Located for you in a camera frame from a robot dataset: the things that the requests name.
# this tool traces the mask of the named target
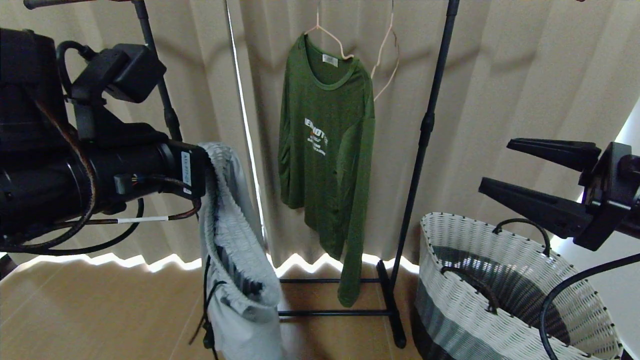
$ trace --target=drawstring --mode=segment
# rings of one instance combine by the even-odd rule
[[[204,339],[205,345],[207,343],[207,340],[211,341],[211,348],[213,349],[213,355],[215,356],[216,360],[218,360],[218,353],[216,352],[213,328],[211,326],[211,322],[209,321],[209,316],[207,315],[207,309],[209,308],[209,303],[211,303],[211,299],[213,298],[213,294],[216,292],[216,289],[218,288],[218,286],[220,286],[222,284],[226,284],[227,282],[226,281],[216,281],[213,284],[213,287],[211,288],[211,291],[207,295],[207,276],[209,275],[209,268],[210,267],[211,267],[211,256],[207,255],[207,264],[205,265],[205,269],[204,269],[204,280],[202,281],[202,296],[203,296],[202,300],[203,300],[203,305],[204,305],[203,306],[203,311],[202,311],[202,317],[200,318],[200,322],[198,323],[198,328],[196,329],[196,331],[193,333],[193,336],[189,340],[189,345],[193,344],[193,342],[195,341],[196,337],[198,336],[198,333],[200,332],[200,329],[204,328],[205,330],[207,330],[207,333],[205,334],[205,339]]]

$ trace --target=clothes hanger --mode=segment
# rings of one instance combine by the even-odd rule
[[[373,67],[373,70],[371,70],[371,79],[373,79],[373,75],[375,75],[376,73],[376,68],[378,66],[380,66],[380,60],[382,59],[382,49],[385,46],[385,43],[387,42],[387,38],[389,37],[389,33],[393,33],[394,34],[394,38],[395,38],[395,46],[397,49],[397,60],[396,60],[396,67],[394,68],[394,71],[391,73],[391,77],[389,78],[389,81],[387,81],[387,84],[382,88],[382,90],[380,90],[380,92],[376,95],[376,97],[373,98],[373,101],[375,102],[376,100],[378,100],[378,97],[380,96],[380,94],[382,94],[382,92],[384,92],[387,87],[389,86],[389,84],[391,84],[391,80],[393,80],[396,71],[398,70],[398,65],[400,64],[400,45],[398,45],[398,37],[396,35],[396,32],[393,30],[394,27],[394,3],[395,0],[391,0],[391,21],[389,22],[389,28],[387,29],[387,33],[385,34],[385,38],[384,40],[382,40],[382,44],[380,45],[380,50],[378,50],[378,62],[376,63],[376,65]]]
[[[311,31],[313,30],[322,30],[324,31],[327,35],[329,35],[330,37],[332,37],[335,41],[338,42],[338,45],[340,45],[340,55],[342,56],[343,60],[347,60],[347,59],[351,59],[353,58],[352,54],[349,55],[345,55],[344,54],[344,50],[342,48],[342,42],[340,42],[340,40],[338,40],[337,37],[335,37],[333,34],[331,34],[327,29],[323,28],[322,26],[320,26],[320,1],[318,0],[318,6],[316,9],[316,25],[313,28],[310,28],[309,30],[307,30],[305,32],[305,35],[309,34]]]

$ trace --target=garment rack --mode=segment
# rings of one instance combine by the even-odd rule
[[[400,312],[398,311],[396,298],[394,297],[394,288],[396,286],[398,271],[400,269],[400,257],[403,253],[406,234],[411,220],[415,194],[418,190],[420,173],[422,172],[422,163],[424,162],[424,154],[427,146],[429,145],[429,139],[431,138],[431,132],[433,131],[433,126],[435,124],[435,107],[438,100],[438,93],[440,91],[440,83],[442,82],[442,75],[444,73],[444,66],[447,62],[449,44],[451,43],[451,35],[453,34],[453,24],[456,15],[458,14],[459,3],[460,0],[449,0],[449,4],[447,5],[447,18],[444,24],[444,32],[442,33],[440,52],[438,53],[436,69],[433,74],[433,83],[431,85],[431,94],[429,95],[427,111],[425,112],[424,117],[422,118],[422,124],[420,125],[418,152],[415,158],[415,165],[413,167],[409,195],[404,209],[404,217],[400,228],[396,259],[394,261],[393,270],[391,271],[391,276],[388,275],[384,263],[380,260],[376,265],[378,277],[360,280],[361,283],[376,282],[380,284],[386,308],[375,310],[288,310],[279,311],[278,314],[280,316],[387,316],[389,317],[389,323],[391,325],[391,331],[393,332],[396,346],[399,348],[404,348],[406,346],[406,335],[404,334],[402,321],[400,320]],[[340,282],[340,279],[281,279],[280,282],[282,284],[333,284]]]

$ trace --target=curtain fold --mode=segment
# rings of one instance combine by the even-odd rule
[[[303,212],[280,202],[277,151],[287,53],[315,25],[318,0],[229,0],[229,7],[271,255],[276,265],[294,253],[313,262],[323,251]],[[365,230],[365,252],[385,259],[395,255],[447,1],[319,3],[321,25],[369,71],[392,8],[400,65],[376,102]],[[311,38],[328,52],[339,51],[318,31]],[[477,192],[483,176],[575,199],[576,173],[505,146],[515,137],[600,147],[613,141],[640,95],[638,38],[638,2],[462,1],[405,255],[417,260],[418,220],[430,211],[493,223],[516,216]],[[375,94],[395,64],[388,41],[373,79]]]
[[[224,0],[153,0],[147,1],[147,9],[159,57],[167,66],[165,80],[180,119],[184,141],[223,141],[236,149],[245,174],[251,174]],[[27,10],[22,1],[3,1],[0,3],[0,25],[32,29],[53,38],[56,43],[76,40],[96,51],[119,43],[144,44],[131,2],[95,1]],[[67,64],[72,78],[84,68],[83,61],[73,51],[67,54]],[[168,133],[157,90],[141,104],[105,98],[108,108],[123,121],[148,122],[157,130]],[[67,112],[73,123],[74,113],[69,105]],[[253,188],[252,177],[247,178]],[[136,203],[128,205],[129,209],[118,217],[135,214]],[[145,216],[172,215],[191,207],[190,202],[167,194],[145,197],[145,205]],[[86,226],[60,248],[102,243],[126,227]],[[142,223],[119,245],[90,255],[108,252],[123,259],[141,254],[147,263],[174,253],[185,262],[192,261],[200,257],[196,218]],[[18,263],[32,257],[12,254]]]

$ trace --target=white wall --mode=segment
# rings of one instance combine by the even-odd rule
[[[640,99],[616,141],[631,145],[633,153],[640,154]],[[596,252],[574,245],[571,239],[554,238],[552,247],[577,269],[585,270],[640,253],[640,240],[615,232]],[[609,308],[627,352],[640,359],[640,263],[593,276],[589,282]]]

